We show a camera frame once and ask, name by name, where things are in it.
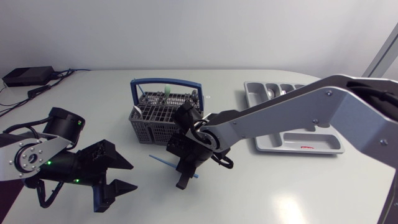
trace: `white table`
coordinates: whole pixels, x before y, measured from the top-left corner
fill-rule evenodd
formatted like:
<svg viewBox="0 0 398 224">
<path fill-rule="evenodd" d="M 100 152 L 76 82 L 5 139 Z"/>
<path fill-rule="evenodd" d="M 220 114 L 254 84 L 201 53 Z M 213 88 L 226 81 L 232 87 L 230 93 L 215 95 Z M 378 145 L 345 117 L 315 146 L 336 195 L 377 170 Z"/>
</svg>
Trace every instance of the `white table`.
<svg viewBox="0 0 398 224">
<path fill-rule="evenodd" d="M 167 77 L 202 83 L 205 114 L 247 108 L 244 81 L 311 83 L 318 78 L 276 70 L 133 70 L 76 72 L 54 89 L 0 118 L 1 130 L 47 117 L 53 106 L 86 119 L 76 149 L 107 139 L 133 170 L 108 169 L 139 188 L 116 198 L 105 213 L 93 212 L 92 189 L 65 184 L 49 208 L 23 188 L 4 223 L 376 223 L 394 169 L 355 150 L 343 139 L 339 156 L 256 151 L 242 140 L 228 154 L 229 170 L 209 160 L 185 190 L 180 174 L 148 155 L 177 163 L 165 147 L 139 144 L 128 121 L 133 78 Z M 1 103 L 23 100 L 33 87 L 10 88 Z M 46 181 L 47 196 L 55 187 Z"/>
</svg>

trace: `screw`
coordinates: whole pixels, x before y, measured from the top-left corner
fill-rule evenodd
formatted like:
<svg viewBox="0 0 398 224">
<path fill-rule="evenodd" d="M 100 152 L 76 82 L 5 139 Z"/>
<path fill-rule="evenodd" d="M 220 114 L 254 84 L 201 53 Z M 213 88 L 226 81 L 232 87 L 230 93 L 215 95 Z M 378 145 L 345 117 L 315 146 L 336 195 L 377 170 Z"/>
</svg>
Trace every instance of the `screw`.
<svg viewBox="0 0 398 224">
<path fill-rule="evenodd" d="M 388 142 L 387 142 L 387 140 L 385 140 L 385 139 L 380 140 L 379 143 L 380 143 L 382 146 L 388 145 Z"/>
</svg>

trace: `black box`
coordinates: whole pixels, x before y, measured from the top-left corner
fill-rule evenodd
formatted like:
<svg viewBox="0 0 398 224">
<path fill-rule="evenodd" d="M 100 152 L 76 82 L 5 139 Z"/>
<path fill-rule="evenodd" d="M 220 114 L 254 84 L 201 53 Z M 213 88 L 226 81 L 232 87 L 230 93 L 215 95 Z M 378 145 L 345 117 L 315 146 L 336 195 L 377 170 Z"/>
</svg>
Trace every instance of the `black box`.
<svg viewBox="0 0 398 224">
<path fill-rule="evenodd" d="M 16 68 L 2 79 L 7 86 L 46 85 L 53 72 L 51 66 Z"/>
</svg>

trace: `blue stick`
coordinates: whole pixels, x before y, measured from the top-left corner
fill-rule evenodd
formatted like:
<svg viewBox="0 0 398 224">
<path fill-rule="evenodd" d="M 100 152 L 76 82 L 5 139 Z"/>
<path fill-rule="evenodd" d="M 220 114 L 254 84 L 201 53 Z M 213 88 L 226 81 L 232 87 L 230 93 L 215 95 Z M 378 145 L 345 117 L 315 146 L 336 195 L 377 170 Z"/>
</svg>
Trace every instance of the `blue stick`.
<svg viewBox="0 0 398 224">
<path fill-rule="evenodd" d="M 156 156 L 149 155 L 149 157 L 152 157 L 152 158 L 154 158 L 154 159 L 156 159 L 156 160 L 158 160 L 158 161 L 160 161 L 160 162 L 163 162 L 164 164 L 167 164 L 167 165 L 169 165 L 170 167 L 173 167 L 174 169 L 177 168 L 177 165 L 172 164 L 171 162 L 167 162 L 167 161 L 165 161 L 165 160 L 163 160 L 163 159 L 161 159 L 161 158 L 158 158 L 158 157 L 156 157 Z M 194 174 L 193 177 L 194 177 L 194 178 L 199 178 L 199 175 L 198 175 L 198 174 Z"/>
</svg>

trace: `gray cutlery tray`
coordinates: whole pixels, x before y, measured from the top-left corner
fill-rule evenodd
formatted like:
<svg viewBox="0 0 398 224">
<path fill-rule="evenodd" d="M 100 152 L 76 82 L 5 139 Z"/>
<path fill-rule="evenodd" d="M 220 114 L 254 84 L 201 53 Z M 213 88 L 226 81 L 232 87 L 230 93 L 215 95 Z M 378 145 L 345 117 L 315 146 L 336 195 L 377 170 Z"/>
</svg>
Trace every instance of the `gray cutlery tray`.
<svg viewBox="0 0 398 224">
<path fill-rule="evenodd" d="M 298 83 L 244 82 L 249 107 L 272 100 L 303 86 Z M 255 140 L 257 150 L 267 152 L 342 154 L 345 151 L 338 139 L 337 131 L 331 126 L 295 129 L 259 136 Z"/>
</svg>

